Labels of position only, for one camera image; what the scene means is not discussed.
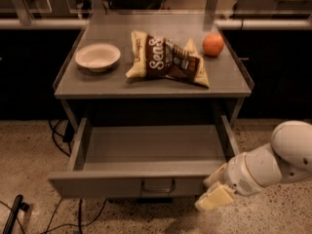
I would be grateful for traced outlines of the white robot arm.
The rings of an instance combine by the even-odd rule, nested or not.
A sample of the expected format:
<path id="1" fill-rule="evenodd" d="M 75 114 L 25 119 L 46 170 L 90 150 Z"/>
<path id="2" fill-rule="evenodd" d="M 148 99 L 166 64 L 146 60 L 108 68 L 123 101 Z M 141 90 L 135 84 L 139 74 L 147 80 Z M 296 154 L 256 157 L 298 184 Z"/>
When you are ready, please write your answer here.
<path id="1" fill-rule="evenodd" d="M 312 125 L 287 121 L 278 125 L 268 143 L 243 152 L 204 179 L 208 190 L 196 201 L 199 211 L 234 202 L 234 195 L 252 196 L 277 183 L 312 177 Z"/>

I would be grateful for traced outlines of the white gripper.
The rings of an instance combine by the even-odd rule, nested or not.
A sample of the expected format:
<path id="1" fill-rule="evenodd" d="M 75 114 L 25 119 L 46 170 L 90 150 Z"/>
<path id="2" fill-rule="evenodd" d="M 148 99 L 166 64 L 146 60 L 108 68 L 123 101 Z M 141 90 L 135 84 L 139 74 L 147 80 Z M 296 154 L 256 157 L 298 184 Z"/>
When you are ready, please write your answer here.
<path id="1" fill-rule="evenodd" d="M 270 144 L 243 152 L 224 163 L 203 180 L 209 188 L 195 203 L 199 211 L 210 211 L 234 202 L 238 194 L 251 196 L 282 180 L 282 173 Z"/>

